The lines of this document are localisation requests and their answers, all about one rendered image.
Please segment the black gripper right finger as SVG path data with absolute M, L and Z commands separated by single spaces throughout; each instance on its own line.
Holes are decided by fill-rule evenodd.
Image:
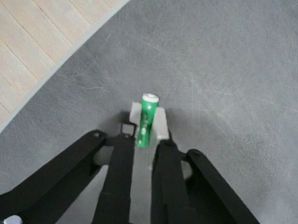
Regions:
M 172 141 L 157 107 L 149 139 L 151 224 L 260 224 L 204 153 L 181 152 Z

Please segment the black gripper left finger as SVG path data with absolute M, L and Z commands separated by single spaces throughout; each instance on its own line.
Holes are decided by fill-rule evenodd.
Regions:
M 0 224 L 55 224 L 102 166 L 108 170 L 92 224 L 129 224 L 140 115 L 141 103 L 133 102 L 130 120 L 120 122 L 116 137 L 91 130 L 1 194 Z

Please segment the green aa battery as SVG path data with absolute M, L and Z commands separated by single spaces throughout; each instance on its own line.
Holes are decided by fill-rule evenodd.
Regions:
M 154 94 L 144 94 L 141 103 L 140 131 L 136 146 L 146 147 L 157 109 L 159 97 Z

